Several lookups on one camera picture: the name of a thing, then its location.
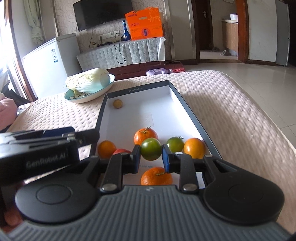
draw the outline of wall socket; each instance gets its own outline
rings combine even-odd
[[[115,37],[115,36],[120,36],[120,31],[117,30],[117,31],[114,31],[114,32],[109,32],[109,33],[106,33],[106,34],[102,34],[100,35],[98,38],[102,40],[104,39],[109,39],[109,38],[112,38],[112,37]]]

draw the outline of blue plate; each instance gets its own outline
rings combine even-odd
[[[112,74],[109,74],[109,76],[110,76],[110,84],[107,85],[105,88],[102,88],[101,90],[99,90],[95,93],[79,92],[78,95],[75,94],[73,90],[68,90],[65,93],[65,99],[70,102],[73,102],[73,103],[84,103],[84,102],[88,102],[88,101],[98,98],[99,96],[105,94],[113,85],[113,83],[115,81],[115,76]]]

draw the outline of white box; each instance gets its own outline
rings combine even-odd
[[[123,102],[122,108],[113,107],[116,99]],[[132,151],[134,134],[149,126],[156,131],[161,144],[175,136],[182,136],[184,141],[197,137],[205,142],[206,154],[220,157],[200,122],[168,80],[106,94],[96,125],[100,132],[98,144],[109,140],[117,148]],[[93,145],[90,155],[95,154],[96,145]],[[124,175],[123,185],[140,185],[141,176],[152,167],[164,167],[162,157],[147,161],[141,156],[138,173]],[[172,177],[173,184],[178,186],[179,174],[172,173]],[[201,173],[197,177],[200,188],[205,188]]]
[[[237,20],[237,14],[230,14],[230,20]]]

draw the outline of orange gift box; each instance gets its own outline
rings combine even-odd
[[[157,7],[132,11],[125,16],[132,40],[163,37],[163,28]]]

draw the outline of white mini fridge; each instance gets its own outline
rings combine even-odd
[[[24,69],[37,98],[68,90],[68,76],[81,73],[76,34],[56,37],[23,57]]]

